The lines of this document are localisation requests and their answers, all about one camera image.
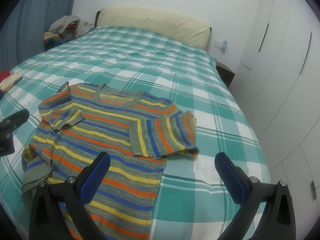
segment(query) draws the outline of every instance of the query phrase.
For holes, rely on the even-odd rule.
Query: red cloth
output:
[[[8,76],[10,76],[10,71],[2,71],[0,73],[0,82],[2,82],[5,78],[7,78]]]

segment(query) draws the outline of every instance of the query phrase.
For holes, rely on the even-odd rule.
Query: silver bolt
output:
[[[286,182],[285,180],[281,180],[281,181],[280,181],[280,185],[281,185],[282,187],[285,187],[285,186],[287,186],[287,182]]]
[[[69,177],[68,179],[67,179],[67,182],[68,183],[74,183],[76,181],[76,177],[74,177],[74,176],[71,176],[71,177]]]
[[[43,187],[47,182],[45,180],[41,180],[38,184],[39,187]]]
[[[250,177],[250,181],[253,182],[253,183],[257,183],[258,182],[258,178],[255,177],[255,176],[251,176]]]

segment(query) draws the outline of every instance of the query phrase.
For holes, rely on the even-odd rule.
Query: cream headboard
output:
[[[196,19],[142,8],[114,7],[97,12],[95,27],[127,26],[143,28],[205,49],[211,27]]]

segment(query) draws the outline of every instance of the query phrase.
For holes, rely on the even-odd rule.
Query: white wall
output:
[[[234,72],[249,39],[260,0],[75,0],[73,14],[93,22],[103,7],[141,7],[182,14],[212,25],[208,51]],[[225,55],[214,41],[228,41]]]

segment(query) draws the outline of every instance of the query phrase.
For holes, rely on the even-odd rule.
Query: white wardrobe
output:
[[[297,239],[320,216],[319,80],[320,23],[308,4],[260,0],[230,91],[259,139],[271,182],[288,181]]]

